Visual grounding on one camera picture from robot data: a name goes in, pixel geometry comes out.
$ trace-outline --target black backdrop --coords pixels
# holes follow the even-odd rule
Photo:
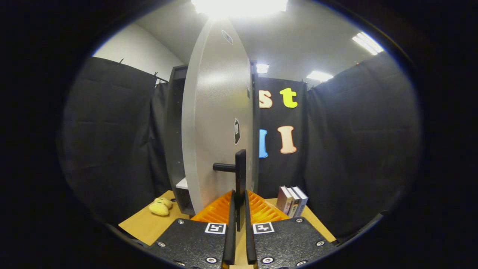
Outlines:
[[[293,101],[297,107],[289,108],[284,105],[283,97],[279,93],[285,88],[291,88],[297,96]],[[304,190],[304,167],[307,148],[304,146],[306,119],[306,92],[305,83],[276,78],[259,78],[257,90],[267,90],[271,93],[270,108],[260,108],[260,128],[267,130],[265,145],[268,156],[259,159],[259,184],[257,194],[263,198],[275,198],[279,186],[298,186]],[[281,134],[277,128],[292,126],[292,139],[296,152],[282,154]]]
[[[167,83],[135,68],[91,58],[72,88],[62,131],[64,170],[78,197],[116,225],[171,189],[164,155]],[[279,93],[296,92],[297,107]],[[308,206],[337,237],[387,210],[413,176],[419,119],[413,88],[381,53],[307,91],[303,82],[259,78],[271,93],[260,108],[268,156],[260,158],[264,198],[299,186]],[[293,126],[297,151],[280,152],[281,126]]]
[[[151,74],[92,57],[69,93],[62,168],[75,195],[106,223],[119,224],[159,193],[148,163],[155,83]]]
[[[335,236],[388,210],[416,172],[415,90],[386,53],[307,92],[309,207]]]

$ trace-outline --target table surface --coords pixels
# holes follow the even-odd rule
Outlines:
[[[168,199],[174,198],[173,191],[167,191],[161,197]],[[276,204],[277,198],[266,199],[273,205]],[[173,207],[169,210],[169,215],[158,216],[149,211],[149,205],[138,211],[127,220],[120,223],[118,226],[123,228],[126,232],[136,237],[140,241],[152,245],[160,235],[173,223],[177,218],[189,219],[189,215],[182,214],[179,207],[174,202]],[[312,213],[309,207],[305,207],[302,212],[302,217],[307,219],[317,231],[322,234],[329,242],[335,241],[335,237],[327,230],[327,228],[320,222],[320,220]],[[250,269],[253,266],[247,264],[246,255],[246,236],[244,227],[240,232],[236,232],[236,264],[231,265],[230,269]]]

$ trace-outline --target fluorescent light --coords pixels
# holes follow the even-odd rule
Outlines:
[[[383,48],[364,32],[358,33],[356,36],[352,37],[352,40],[368,50],[372,55],[377,55],[379,52],[383,51]]]
[[[327,80],[333,78],[334,76],[332,75],[329,75],[327,73],[324,73],[324,72],[320,72],[320,71],[312,71],[312,73],[310,73],[307,78],[310,78],[310,79],[315,79],[315,80],[319,80],[321,82],[326,82]]]
[[[197,13],[212,18],[264,16],[285,11],[288,0],[191,0]]]
[[[269,70],[269,65],[266,64],[256,64],[256,67],[259,74],[265,74]]]

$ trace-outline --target yellow plush toy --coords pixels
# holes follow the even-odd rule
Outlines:
[[[156,215],[167,216],[172,206],[173,202],[167,198],[159,197],[154,199],[154,202],[149,206],[149,210]]]

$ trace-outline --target book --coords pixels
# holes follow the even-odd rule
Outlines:
[[[304,192],[302,192],[302,190],[297,186],[293,187],[292,189],[295,191],[297,196],[299,196],[299,198],[301,199],[300,204],[297,207],[297,210],[295,211],[295,215],[294,215],[294,217],[300,217],[302,215],[302,212],[304,211],[307,201],[309,200],[309,197],[307,197],[307,195]]]
[[[290,218],[293,218],[295,215],[295,212],[297,211],[297,207],[300,204],[300,198],[299,196],[295,193],[292,188],[287,188],[289,193],[292,195],[292,201],[291,201],[291,208],[289,209],[289,213],[287,214]]]
[[[279,187],[279,194],[277,195],[277,208],[286,215],[289,213],[291,207],[292,195],[285,186]]]

